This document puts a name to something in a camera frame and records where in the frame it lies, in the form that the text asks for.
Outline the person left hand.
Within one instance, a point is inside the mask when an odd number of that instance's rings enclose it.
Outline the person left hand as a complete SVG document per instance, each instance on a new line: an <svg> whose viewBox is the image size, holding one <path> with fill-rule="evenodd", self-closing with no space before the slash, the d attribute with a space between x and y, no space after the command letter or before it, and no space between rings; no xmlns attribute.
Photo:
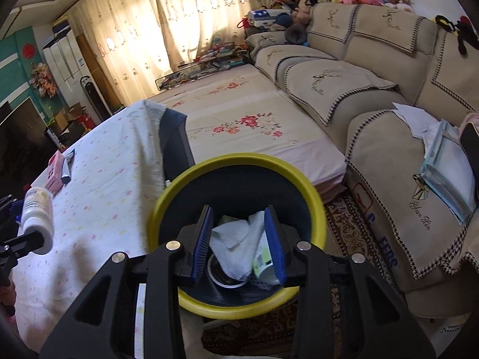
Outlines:
<svg viewBox="0 0 479 359"><path fill-rule="evenodd" d="M5 310L8 317L13 317L16 313L16 286L12 279L9 280L9 285L1 286L0 302L1 307Z"/></svg>

